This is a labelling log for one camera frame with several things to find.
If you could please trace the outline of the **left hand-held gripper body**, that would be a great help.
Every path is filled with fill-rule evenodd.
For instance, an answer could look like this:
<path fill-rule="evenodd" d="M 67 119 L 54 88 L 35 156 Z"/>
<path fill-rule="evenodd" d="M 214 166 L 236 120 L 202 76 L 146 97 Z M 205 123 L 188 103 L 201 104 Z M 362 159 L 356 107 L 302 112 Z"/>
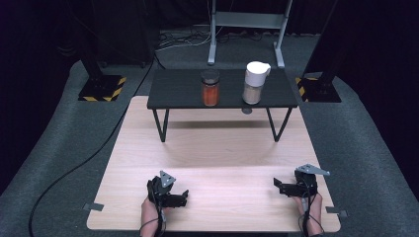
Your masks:
<path fill-rule="evenodd" d="M 175 198 L 170 194 L 176 179 L 161 171 L 158 176 L 147 182 L 148 199 L 156 207 L 174 207 Z"/>

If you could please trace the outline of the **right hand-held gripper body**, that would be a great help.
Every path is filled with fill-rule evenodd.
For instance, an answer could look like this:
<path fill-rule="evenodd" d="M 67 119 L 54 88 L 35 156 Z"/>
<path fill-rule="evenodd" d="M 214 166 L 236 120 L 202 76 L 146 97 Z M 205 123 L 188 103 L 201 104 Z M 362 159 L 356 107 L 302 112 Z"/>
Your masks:
<path fill-rule="evenodd" d="M 299 166 L 294 170 L 298 197 L 309 198 L 317 194 L 317 175 L 330 176 L 330 172 L 311 164 Z"/>

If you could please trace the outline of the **beige spice jar white lid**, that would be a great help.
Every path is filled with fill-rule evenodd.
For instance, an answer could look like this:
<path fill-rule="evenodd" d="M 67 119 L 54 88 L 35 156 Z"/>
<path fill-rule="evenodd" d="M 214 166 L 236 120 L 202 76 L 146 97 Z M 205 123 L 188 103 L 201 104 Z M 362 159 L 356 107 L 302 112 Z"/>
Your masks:
<path fill-rule="evenodd" d="M 242 99 L 246 104 L 256 105 L 261 101 L 262 89 L 270 72 L 269 63 L 252 61 L 246 65 L 242 94 Z"/>

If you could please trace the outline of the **black shelf with metal legs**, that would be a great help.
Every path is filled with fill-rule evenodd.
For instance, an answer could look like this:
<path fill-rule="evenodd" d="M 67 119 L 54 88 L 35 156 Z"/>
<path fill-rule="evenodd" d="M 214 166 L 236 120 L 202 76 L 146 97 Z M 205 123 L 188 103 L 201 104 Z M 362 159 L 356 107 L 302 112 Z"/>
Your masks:
<path fill-rule="evenodd" d="M 147 108 L 153 111 L 160 140 L 166 140 L 170 110 L 207 109 L 202 96 L 203 69 L 164 69 L 155 72 Z M 219 99 L 213 109 L 265 109 L 274 141 L 278 142 L 297 101 L 283 70 L 274 69 L 263 87 L 261 101 L 248 105 L 242 99 L 243 69 L 219 69 Z"/>

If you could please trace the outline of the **orange spice jar black lid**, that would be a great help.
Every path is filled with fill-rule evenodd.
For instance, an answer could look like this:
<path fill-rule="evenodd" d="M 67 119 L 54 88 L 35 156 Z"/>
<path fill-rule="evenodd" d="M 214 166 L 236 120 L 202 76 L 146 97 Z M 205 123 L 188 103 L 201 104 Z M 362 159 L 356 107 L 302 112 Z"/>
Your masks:
<path fill-rule="evenodd" d="M 201 77 L 203 103 L 208 107 L 215 106 L 219 100 L 219 72 L 208 69 L 201 73 Z"/>

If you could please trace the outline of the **person's right hand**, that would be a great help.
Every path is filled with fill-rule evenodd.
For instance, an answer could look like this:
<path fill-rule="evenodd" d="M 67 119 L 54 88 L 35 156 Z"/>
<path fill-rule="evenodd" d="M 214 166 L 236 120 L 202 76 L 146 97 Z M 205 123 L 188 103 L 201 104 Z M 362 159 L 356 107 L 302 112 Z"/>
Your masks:
<path fill-rule="evenodd" d="M 293 200 L 297 206 L 300 215 L 304 215 L 304 205 L 302 203 L 302 197 L 293 197 Z M 321 208 L 322 208 L 323 197 L 321 194 L 316 194 L 310 198 L 311 206 L 308 209 L 309 218 L 306 222 L 306 229 L 308 233 L 319 233 L 323 232 L 321 226 Z"/>

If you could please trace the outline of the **black stand with striped base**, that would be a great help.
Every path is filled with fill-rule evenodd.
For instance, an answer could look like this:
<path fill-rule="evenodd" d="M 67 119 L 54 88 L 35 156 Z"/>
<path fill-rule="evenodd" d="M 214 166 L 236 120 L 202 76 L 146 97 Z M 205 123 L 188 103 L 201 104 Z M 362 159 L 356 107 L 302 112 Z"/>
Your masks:
<path fill-rule="evenodd" d="M 333 86 L 339 66 L 339 48 L 328 41 L 331 36 L 331 21 L 339 0 L 334 0 L 331 11 L 322 29 L 313 53 L 302 72 L 295 79 L 301 99 L 311 103 L 340 103 L 341 99 Z"/>
<path fill-rule="evenodd" d="M 88 39 L 86 33 L 91 33 L 97 40 L 99 37 L 94 31 L 95 9 L 93 0 L 86 0 L 84 18 L 75 18 L 79 26 L 79 53 L 81 62 L 86 69 L 88 79 L 81 89 L 78 100 L 88 102 L 114 101 L 120 94 L 126 78 L 121 75 L 104 74 L 95 57 L 96 46 Z"/>

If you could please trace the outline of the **dark cabinet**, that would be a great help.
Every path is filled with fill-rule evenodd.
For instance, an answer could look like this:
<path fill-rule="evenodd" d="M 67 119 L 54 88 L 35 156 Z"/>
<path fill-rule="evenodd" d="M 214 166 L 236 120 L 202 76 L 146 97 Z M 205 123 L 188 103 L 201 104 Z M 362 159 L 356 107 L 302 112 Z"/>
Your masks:
<path fill-rule="evenodd" d="M 157 46 L 154 0 L 96 0 L 97 60 L 112 65 L 149 64 Z"/>

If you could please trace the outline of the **grey metal stand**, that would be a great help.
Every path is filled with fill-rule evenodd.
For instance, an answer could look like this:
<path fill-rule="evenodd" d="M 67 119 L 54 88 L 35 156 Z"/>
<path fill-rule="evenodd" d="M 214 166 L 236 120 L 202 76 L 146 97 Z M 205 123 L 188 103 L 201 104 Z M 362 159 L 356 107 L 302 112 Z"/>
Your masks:
<path fill-rule="evenodd" d="M 211 0 L 208 65 L 215 64 L 216 28 L 230 27 L 279 30 L 278 40 L 274 42 L 274 52 L 277 66 L 284 68 L 285 62 L 282 54 L 282 42 L 288 25 L 292 4 L 293 0 L 286 0 L 286 8 L 283 14 L 241 13 L 218 11 L 216 9 L 216 0 Z"/>

